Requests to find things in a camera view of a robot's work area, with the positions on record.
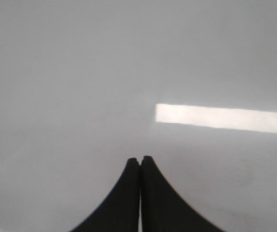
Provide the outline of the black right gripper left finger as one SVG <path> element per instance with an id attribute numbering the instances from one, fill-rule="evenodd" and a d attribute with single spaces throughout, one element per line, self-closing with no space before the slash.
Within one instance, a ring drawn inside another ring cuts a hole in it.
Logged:
<path id="1" fill-rule="evenodd" d="M 74 232 L 137 232 L 139 229 L 140 165 L 130 158 L 104 201 Z"/>

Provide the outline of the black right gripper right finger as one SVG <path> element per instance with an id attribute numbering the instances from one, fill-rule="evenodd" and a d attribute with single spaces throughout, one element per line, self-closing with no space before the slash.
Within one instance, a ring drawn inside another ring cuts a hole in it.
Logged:
<path id="1" fill-rule="evenodd" d="M 193 210 L 164 178 L 151 156 L 141 163 L 141 217 L 144 232 L 220 232 Z"/>

